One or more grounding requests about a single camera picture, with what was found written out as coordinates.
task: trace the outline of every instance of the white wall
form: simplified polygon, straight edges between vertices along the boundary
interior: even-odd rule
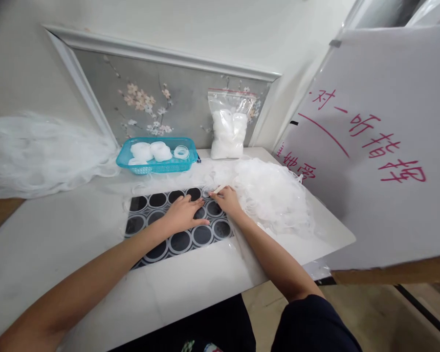
[[[41,23],[283,73],[256,145],[272,149],[354,0],[2,0],[0,115],[97,129]]]

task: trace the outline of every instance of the red marker line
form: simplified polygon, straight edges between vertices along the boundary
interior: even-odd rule
[[[330,134],[330,133],[329,133],[329,132],[328,132],[323,126],[321,126],[319,123],[317,123],[317,122],[311,120],[309,117],[306,117],[306,116],[303,115],[303,114],[300,114],[300,113],[298,113],[298,114],[299,114],[301,117],[304,117],[305,119],[311,121],[311,122],[314,123],[316,126],[318,126],[320,129],[322,129],[324,132],[326,132],[326,133],[329,135],[329,137],[331,137],[331,138],[334,140],[334,142],[336,142],[337,145],[342,149],[342,151],[344,152],[344,154],[347,155],[347,157],[348,157],[349,159],[351,158],[351,157],[349,156],[349,154],[347,153],[347,151],[344,149],[344,147],[341,146],[341,144],[337,141],[337,139],[335,139],[334,136],[333,136],[332,134]]]
[[[334,107],[334,108],[335,108],[335,109],[338,109],[338,110],[341,110],[342,112],[348,113],[347,110],[344,110],[344,109],[341,109],[341,108],[338,108],[338,107]]]

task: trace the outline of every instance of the pile of white netting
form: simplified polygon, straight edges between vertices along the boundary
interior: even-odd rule
[[[246,157],[239,160],[203,159],[202,163],[192,165],[189,171],[176,177],[172,175],[147,175],[132,193],[141,196],[191,187],[215,190],[219,185],[230,185],[236,190],[242,209],[274,233],[307,237],[314,231],[301,177],[285,166]]]
[[[117,155],[110,138],[58,119],[0,117],[0,198],[42,197],[116,176]]]

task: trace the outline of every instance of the person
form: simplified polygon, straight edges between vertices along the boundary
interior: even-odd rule
[[[209,194],[239,226],[264,272],[289,304],[272,351],[361,351],[315,282],[275,240],[241,209],[230,186]],[[0,336],[0,351],[55,351],[75,326],[151,249],[189,228],[202,198],[179,197],[165,216],[81,267],[30,306]],[[256,342],[241,295],[220,302],[115,351],[255,351]]]

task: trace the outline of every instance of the hand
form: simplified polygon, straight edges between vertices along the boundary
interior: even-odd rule
[[[219,194],[209,192],[209,196],[212,197],[228,215],[233,216],[243,213],[240,203],[238,202],[236,191],[230,186],[223,188]]]
[[[210,221],[207,219],[194,220],[194,214],[203,205],[204,200],[202,198],[191,202],[190,195],[180,196],[174,201],[166,214],[156,222],[163,224],[167,237],[199,225],[208,225]]]

